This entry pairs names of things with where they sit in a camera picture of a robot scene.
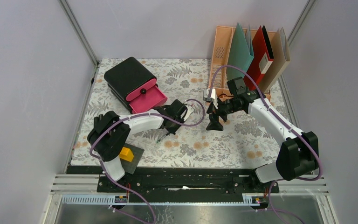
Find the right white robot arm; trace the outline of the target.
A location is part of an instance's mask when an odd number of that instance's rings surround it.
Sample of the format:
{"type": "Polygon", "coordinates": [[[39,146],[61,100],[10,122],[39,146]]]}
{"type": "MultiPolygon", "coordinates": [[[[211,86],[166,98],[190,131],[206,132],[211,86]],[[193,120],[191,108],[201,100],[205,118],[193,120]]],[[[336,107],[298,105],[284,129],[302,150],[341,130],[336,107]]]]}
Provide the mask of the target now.
{"type": "Polygon", "coordinates": [[[204,91],[204,100],[210,103],[207,130],[222,131],[220,119],[226,121],[229,114],[244,111],[255,118],[280,147],[275,162],[253,171],[248,183],[251,190],[261,192],[268,182],[291,181],[319,168],[318,138],[313,132],[305,133],[288,122],[262,92],[249,90],[243,78],[230,80],[227,86],[232,97],[224,101],[219,99],[215,88],[204,91]]]}

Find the black pink drawer box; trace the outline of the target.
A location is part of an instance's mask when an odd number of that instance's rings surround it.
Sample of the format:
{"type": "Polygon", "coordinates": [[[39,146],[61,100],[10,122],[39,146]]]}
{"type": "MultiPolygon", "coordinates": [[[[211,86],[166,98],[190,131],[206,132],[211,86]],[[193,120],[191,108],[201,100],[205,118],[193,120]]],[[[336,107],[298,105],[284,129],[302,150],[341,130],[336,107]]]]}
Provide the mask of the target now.
{"type": "Polygon", "coordinates": [[[134,57],[109,69],[104,79],[111,92],[132,114],[146,112],[167,101],[167,96],[158,87],[157,77],[134,57]]]}

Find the teal folder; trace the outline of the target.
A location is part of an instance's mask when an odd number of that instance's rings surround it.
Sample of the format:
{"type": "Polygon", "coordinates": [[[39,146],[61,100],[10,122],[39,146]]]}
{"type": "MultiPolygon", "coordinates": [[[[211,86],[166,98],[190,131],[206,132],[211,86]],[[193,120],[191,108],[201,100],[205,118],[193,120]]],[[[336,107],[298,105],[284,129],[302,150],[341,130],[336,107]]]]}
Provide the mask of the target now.
{"type": "Polygon", "coordinates": [[[227,65],[234,66],[247,72],[254,59],[254,50],[250,33],[244,32],[240,23],[237,23],[228,57],[227,65]]]}

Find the beige folder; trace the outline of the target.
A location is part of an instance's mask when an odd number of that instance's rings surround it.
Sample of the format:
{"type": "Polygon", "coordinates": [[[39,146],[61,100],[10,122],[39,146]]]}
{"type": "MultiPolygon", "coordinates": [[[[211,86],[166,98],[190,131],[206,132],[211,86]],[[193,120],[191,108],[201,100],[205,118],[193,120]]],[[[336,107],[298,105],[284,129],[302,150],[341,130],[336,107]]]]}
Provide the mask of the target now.
{"type": "Polygon", "coordinates": [[[291,62],[289,44],[284,28],[279,28],[270,38],[274,60],[262,78],[259,87],[264,93],[268,93],[278,78],[291,62]]]}

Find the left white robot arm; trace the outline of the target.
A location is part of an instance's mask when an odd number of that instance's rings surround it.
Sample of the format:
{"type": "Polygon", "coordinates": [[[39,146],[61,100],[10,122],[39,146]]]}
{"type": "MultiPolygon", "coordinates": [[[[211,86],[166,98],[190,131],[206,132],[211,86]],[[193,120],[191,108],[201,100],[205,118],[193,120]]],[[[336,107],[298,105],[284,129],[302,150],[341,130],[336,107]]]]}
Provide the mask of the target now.
{"type": "Polygon", "coordinates": [[[170,105],[154,107],[142,113],[118,115],[108,111],[94,117],[87,141],[94,147],[91,154],[102,161],[110,176],[108,186],[115,192],[122,191],[126,186],[119,154],[130,135],[157,129],[175,134],[191,113],[189,105],[174,100],[170,105]]]}

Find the red folder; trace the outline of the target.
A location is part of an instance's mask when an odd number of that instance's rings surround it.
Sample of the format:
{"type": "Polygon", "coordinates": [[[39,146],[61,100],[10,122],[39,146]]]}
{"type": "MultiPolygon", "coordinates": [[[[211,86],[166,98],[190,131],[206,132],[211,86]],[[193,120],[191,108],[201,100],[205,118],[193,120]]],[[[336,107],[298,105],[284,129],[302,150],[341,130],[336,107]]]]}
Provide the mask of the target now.
{"type": "Polygon", "coordinates": [[[265,73],[274,61],[268,32],[265,26],[260,26],[252,39],[254,58],[247,70],[247,74],[259,86],[265,73]]]}

